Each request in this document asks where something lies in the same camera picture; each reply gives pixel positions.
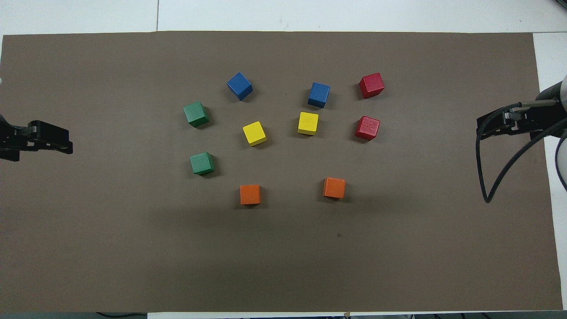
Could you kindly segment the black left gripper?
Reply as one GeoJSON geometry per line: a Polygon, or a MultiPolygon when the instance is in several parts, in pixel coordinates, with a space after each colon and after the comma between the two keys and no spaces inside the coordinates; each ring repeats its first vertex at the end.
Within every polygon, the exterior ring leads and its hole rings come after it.
{"type": "Polygon", "coordinates": [[[0,159],[20,161],[20,149],[74,152],[69,130],[44,121],[31,121],[29,126],[11,125],[0,115],[0,159]]]}

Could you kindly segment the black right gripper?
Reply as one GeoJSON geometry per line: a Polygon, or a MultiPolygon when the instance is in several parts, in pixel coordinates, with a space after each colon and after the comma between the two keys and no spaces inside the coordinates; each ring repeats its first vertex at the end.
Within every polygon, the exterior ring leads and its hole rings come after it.
{"type": "Polygon", "coordinates": [[[512,111],[492,111],[476,119],[476,135],[480,140],[500,135],[530,134],[530,140],[538,136],[548,136],[546,129],[556,123],[556,115],[552,107],[514,108],[512,111]],[[505,129],[505,119],[511,124],[505,129]]]}

